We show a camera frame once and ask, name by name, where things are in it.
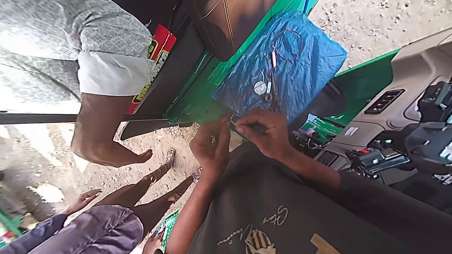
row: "dirt ground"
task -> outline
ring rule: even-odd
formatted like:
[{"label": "dirt ground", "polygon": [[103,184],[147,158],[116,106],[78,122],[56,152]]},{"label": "dirt ground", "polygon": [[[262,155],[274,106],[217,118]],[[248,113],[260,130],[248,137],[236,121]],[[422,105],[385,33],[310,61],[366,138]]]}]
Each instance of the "dirt ground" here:
[{"label": "dirt ground", "polygon": [[[349,52],[343,71],[451,27],[452,0],[320,0],[309,18]],[[197,127],[172,127],[122,141],[136,153],[151,148],[154,155],[141,165],[114,168],[88,164],[72,154],[73,124],[0,126],[0,168],[6,169],[4,183],[43,220],[60,212],[81,192],[102,188],[100,199],[137,182],[165,161],[168,149],[175,148],[174,168],[140,201],[149,202],[199,167],[188,147]],[[43,184],[61,190],[63,201],[45,202],[33,191]],[[170,212],[185,204],[193,185]]]}]

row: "leg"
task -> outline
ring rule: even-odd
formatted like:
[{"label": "leg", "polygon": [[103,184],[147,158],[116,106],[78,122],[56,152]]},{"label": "leg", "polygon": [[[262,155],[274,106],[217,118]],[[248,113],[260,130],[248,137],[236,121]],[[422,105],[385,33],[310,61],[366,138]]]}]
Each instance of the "leg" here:
[{"label": "leg", "polygon": [[166,153],[166,162],[162,166],[160,166],[157,170],[145,176],[144,178],[149,179],[151,182],[151,186],[154,185],[158,180],[160,180],[168,170],[173,167],[174,157],[176,155],[176,150],[170,149]]},{"label": "leg", "polygon": [[94,206],[120,205],[122,207],[132,208],[146,194],[147,190],[154,185],[166,172],[173,166],[175,150],[168,151],[166,163],[154,170],[149,175],[143,177],[138,183],[121,187],[110,193]]},{"label": "leg", "polygon": [[140,218],[144,227],[144,236],[147,235],[165,215],[166,211],[174,204],[189,188],[193,182],[193,176],[187,177],[172,191],[166,193],[162,197],[143,205],[132,208],[135,215]]}]

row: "hand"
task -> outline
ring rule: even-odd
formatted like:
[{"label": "hand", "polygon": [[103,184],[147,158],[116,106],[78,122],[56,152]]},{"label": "hand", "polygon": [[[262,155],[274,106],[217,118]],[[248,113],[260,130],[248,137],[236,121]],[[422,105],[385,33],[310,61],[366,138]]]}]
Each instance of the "hand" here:
[{"label": "hand", "polygon": [[[264,133],[259,133],[248,124],[259,122],[266,126]],[[253,142],[261,152],[281,161],[292,153],[294,148],[289,144],[287,135],[287,119],[279,114],[266,109],[253,109],[249,114],[240,118],[235,128],[243,137]]]},{"label": "hand", "polygon": [[219,119],[201,124],[190,142],[190,149],[202,167],[200,179],[216,181],[223,175],[229,162],[230,139],[228,120]]},{"label": "hand", "polygon": [[143,248],[143,254],[154,254],[156,249],[162,248],[163,235],[165,234],[165,229],[163,229],[158,235],[157,231],[149,237]]},{"label": "hand", "polygon": [[99,196],[101,192],[102,192],[101,189],[94,189],[80,194],[77,200],[73,202],[64,212],[62,212],[62,214],[66,214],[67,216],[69,216],[73,213],[82,210],[91,201],[97,198],[97,196]]}]

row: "sandal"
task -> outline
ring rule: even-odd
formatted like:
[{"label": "sandal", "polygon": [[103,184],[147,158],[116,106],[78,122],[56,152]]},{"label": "sandal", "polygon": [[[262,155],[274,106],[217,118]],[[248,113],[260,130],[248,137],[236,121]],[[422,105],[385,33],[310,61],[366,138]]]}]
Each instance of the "sandal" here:
[{"label": "sandal", "polygon": [[199,181],[199,178],[201,177],[202,167],[199,167],[196,169],[195,172],[192,173],[193,181],[197,183]]},{"label": "sandal", "polygon": [[165,165],[168,165],[169,169],[171,169],[174,166],[174,158],[176,156],[176,150],[175,149],[169,149],[166,153],[166,162]]}]

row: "red wire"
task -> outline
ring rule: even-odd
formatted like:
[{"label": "red wire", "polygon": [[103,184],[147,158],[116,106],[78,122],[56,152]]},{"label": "red wire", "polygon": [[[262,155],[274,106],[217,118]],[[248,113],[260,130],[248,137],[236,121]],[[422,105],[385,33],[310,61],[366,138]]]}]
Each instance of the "red wire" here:
[{"label": "red wire", "polygon": [[278,38],[283,32],[286,32],[286,31],[295,33],[295,34],[298,35],[298,36],[300,37],[300,39],[301,39],[301,35],[300,35],[297,31],[295,31],[295,30],[293,30],[293,29],[284,29],[284,30],[280,31],[280,32],[275,36],[275,38],[273,38],[273,39],[270,41],[270,43],[271,43],[271,44],[273,45],[273,47],[275,48],[275,52],[276,52],[282,59],[284,59],[284,60],[286,60],[286,61],[292,61],[292,60],[295,60],[295,58],[301,54],[301,51],[302,51],[302,49],[303,49],[303,41],[301,41],[301,45],[300,45],[300,49],[298,50],[298,53],[297,53],[292,59],[283,57],[283,56],[279,53],[279,51],[276,49],[275,44],[273,43],[273,41],[274,41],[276,38]]}]

